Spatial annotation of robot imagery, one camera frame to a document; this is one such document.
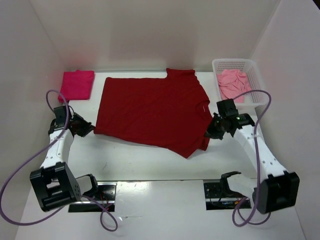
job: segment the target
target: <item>pink towel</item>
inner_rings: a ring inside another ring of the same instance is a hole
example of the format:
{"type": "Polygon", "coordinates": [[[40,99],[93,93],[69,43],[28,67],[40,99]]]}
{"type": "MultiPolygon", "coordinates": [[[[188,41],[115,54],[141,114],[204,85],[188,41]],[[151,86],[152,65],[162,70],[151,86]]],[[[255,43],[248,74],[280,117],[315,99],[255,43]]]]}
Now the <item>pink towel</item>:
{"type": "MultiPolygon", "coordinates": [[[[94,78],[94,71],[65,71],[60,92],[67,101],[87,100],[91,95],[94,78]]],[[[60,95],[58,100],[64,102],[60,95]]]]}
{"type": "MultiPolygon", "coordinates": [[[[242,93],[252,90],[247,74],[238,69],[225,69],[221,74],[217,74],[217,79],[222,100],[233,99],[242,93]]],[[[238,97],[234,101],[243,103],[245,97],[238,97]]]]}

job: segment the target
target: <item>white laundry basket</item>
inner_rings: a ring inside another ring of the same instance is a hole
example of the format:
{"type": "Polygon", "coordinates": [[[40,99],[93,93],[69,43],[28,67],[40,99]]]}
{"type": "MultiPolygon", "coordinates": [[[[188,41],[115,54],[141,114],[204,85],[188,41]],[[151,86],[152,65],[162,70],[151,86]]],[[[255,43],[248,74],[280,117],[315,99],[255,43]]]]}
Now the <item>white laundry basket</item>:
{"type": "MultiPolygon", "coordinates": [[[[260,75],[256,63],[250,59],[241,58],[221,58],[212,61],[212,68],[214,73],[214,81],[218,93],[219,101],[221,101],[221,94],[218,84],[217,74],[221,74],[223,70],[239,69],[241,72],[246,73],[250,87],[252,90],[264,90],[265,86],[260,75]]],[[[265,105],[268,102],[268,96],[263,92],[252,92],[244,96],[243,103],[236,103],[237,107],[257,107],[265,105]]]]}

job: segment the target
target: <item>gray wall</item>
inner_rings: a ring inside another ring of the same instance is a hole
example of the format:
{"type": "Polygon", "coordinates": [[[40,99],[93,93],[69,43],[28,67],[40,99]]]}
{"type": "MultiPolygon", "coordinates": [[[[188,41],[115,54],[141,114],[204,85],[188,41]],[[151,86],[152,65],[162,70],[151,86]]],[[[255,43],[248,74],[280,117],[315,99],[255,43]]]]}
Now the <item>gray wall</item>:
{"type": "Polygon", "coordinates": [[[279,0],[30,0],[70,69],[211,71],[249,58],[279,0]]]}
{"type": "Polygon", "coordinates": [[[253,59],[273,97],[262,121],[268,146],[300,177],[296,210],[308,240],[320,235],[320,10],[282,0],[253,59]]]}
{"type": "MultiPolygon", "coordinates": [[[[0,186],[18,165],[48,142],[53,115],[45,93],[60,88],[64,67],[31,4],[0,1],[0,186]]],[[[56,96],[52,96],[56,105],[56,96]]],[[[30,191],[27,165],[4,192],[2,207],[20,221],[30,191]]],[[[0,239],[15,238],[17,227],[0,217],[0,239]]]]}

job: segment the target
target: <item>white table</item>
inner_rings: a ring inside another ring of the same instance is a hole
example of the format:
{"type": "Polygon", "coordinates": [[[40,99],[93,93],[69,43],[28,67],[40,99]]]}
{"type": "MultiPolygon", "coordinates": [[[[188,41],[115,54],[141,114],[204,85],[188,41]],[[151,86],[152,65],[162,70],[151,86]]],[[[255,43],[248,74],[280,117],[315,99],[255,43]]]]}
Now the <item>white table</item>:
{"type": "MultiPolygon", "coordinates": [[[[70,101],[70,106],[93,125],[97,122],[100,100],[106,77],[165,78],[166,72],[100,72],[95,74],[91,98],[70,101]]],[[[217,89],[212,72],[197,72],[206,91],[210,111],[217,112],[217,89]]],[[[249,112],[256,119],[256,112],[249,112]]],[[[240,145],[228,134],[220,140],[210,140],[206,151],[197,150],[189,159],[168,149],[147,146],[118,138],[94,135],[76,136],[71,146],[68,165],[74,176],[87,173],[97,180],[153,181],[219,179],[221,174],[240,171],[256,178],[256,171],[240,145]]]]}
{"type": "MultiPolygon", "coordinates": [[[[210,111],[216,112],[217,90],[213,74],[198,72],[196,75],[211,101],[210,111]]],[[[71,101],[70,105],[84,119],[95,124],[106,77],[165,76],[164,72],[96,73],[91,99],[71,101]]],[[[219,179],[221,174],[235,170],[256,177],[242,148],[227,135],[223,141],[211,140],[207,151],[197,150],[185,159],[164,148],[91,133],[85,138],[75,137],[68,165],[75,176],[92,173],[100,181],[121,181],[117,185],[115,212],[112,213],[118,220],[118,230],[105,231],[100,226],[98,212],[68,213],[65,207],[43,223],[19,227],[16,240],[305,239],[294,207],[274,212],[262,226],[240,228],[233,225],[231,210],[206,210],[202,180],[219,179]],[[137,180],[143,182],[126,182],[137,180]]],[[[242,212],[248,216],[250,209],[242,212]]],[[[40,210],[31,189],[21,221],[35,221],[46,215],[40,210]]],[[[264,217],[257,213],[253,221],[264,217]]],[[[108,216],[104,219],[109,227],[113,226],[108,216]]]]}

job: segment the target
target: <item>clothing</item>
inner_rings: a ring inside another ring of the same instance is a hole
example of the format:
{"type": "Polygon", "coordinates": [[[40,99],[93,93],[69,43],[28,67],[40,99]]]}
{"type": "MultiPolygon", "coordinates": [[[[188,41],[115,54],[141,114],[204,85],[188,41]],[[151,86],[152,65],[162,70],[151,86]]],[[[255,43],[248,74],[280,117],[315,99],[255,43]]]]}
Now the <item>clothing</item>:
{"type": "MultiPolygon", "coordinates": [[[[91,95],[94,78],[94,71],[65,71],[60,92],[67,101],[87,100],[91,95]]],[[[58,100],[64,102],[60,95],[58,100]]]]}
{"type": "Polygon", "coordinates": [[[104,83],[95,134],[158,146],[188,158],[206,150],[209,98],[194,70],[166,78],[111,78],[104,83]]]}
{"type": "MultiPolygon", "coordinates": [[[[217,74],[219,90],[222,100],[233,99],[236,96],[252,90],[247,74],[238,69],[225,69],[217,74]]],[[[243,103],[245,97],[241,96],[234,100],[236,103],[243,103]]]]}

